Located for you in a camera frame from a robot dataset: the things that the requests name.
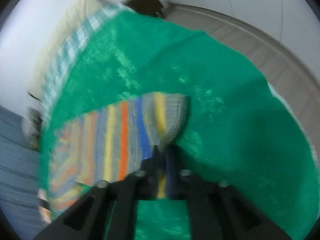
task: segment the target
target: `multicolored striped fabric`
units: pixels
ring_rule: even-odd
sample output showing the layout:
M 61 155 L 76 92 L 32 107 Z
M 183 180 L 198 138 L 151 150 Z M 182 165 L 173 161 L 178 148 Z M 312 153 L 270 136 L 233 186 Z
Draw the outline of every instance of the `multicolored striped fabric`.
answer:
M 43 128 L 47 128 L 50 124 L 51 111 L 56 100 L 59 98 L 62 86 L 68 79 L 78 54 L 87 47 L 90 37 L 94 33 L 98 32 L 106 22 L 123 10 L 132 11 L 123 4 L 106 5 L 81 22 L 80 27 L 74 30 L 61 44 L 57 55 L 49 67 L 45 83 L 42 86 Z
M 104 179 L 122 180 L 150 158 L 153 145 L 162 149 L 183 125 L 186 98 L 149 93 L 83 114 L 57 134 L 50 162 L 51 208 L 58 214 L 83 191 Z M 165 196 L 165 181 L 158 196 Z

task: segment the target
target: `wooden floor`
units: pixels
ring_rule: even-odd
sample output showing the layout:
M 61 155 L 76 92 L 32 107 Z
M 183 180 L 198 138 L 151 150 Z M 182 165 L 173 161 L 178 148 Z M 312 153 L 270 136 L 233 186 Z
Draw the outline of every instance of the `wooden floor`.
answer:
M 320 86 L 291 52 L 263 32 L 220 13 L 172 5 L 166 15 L 166 20 L 204 30 L 249 58 L 291 106 L 320 156 Z

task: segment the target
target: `blue curtain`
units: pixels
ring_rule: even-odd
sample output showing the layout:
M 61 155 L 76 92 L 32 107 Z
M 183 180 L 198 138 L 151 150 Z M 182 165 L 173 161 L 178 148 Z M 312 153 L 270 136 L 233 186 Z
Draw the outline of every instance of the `blue curtain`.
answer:
M 27 148 L 22 117 L 0 106 L 0 207 L 22 240 L 44 225 L 38 211 L 39 153 Z

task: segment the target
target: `beige cloth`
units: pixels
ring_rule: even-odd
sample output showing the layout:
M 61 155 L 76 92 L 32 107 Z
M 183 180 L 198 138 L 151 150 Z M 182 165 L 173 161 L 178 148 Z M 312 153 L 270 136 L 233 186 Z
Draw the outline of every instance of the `beige cloth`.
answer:
M 27 87 L 31 95 L 40 99 L 44 77 L 60 45 L 74 29 L 79 27 L 81 21 L 101 9 L 104 5 L 105 2 L 101 0 L 78 0 L 67 10 L 65 16 L 53 30 L 48 43 L 38 54 Z

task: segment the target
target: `green cloth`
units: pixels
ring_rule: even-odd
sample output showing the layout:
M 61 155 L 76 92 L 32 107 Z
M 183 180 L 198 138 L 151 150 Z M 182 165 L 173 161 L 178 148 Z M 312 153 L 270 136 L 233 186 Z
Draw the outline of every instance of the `green cloth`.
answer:
M 42 137 L 41 186 L 47 188 L 54 131 L 66 120 L 153 91 L 191 97 L 177 141 L 190 169 L 227 180 L 293 240 L 307 235 L 318 215 L 318 171 L 303 132 L 265 77 L 202 31 L 132 12 L 109 21 L 79 55 Z M 174 220 L 180 222 L 169 226 Z M 136 239 L 189 239 L 185 220 L 181 203 L 140 202 Z

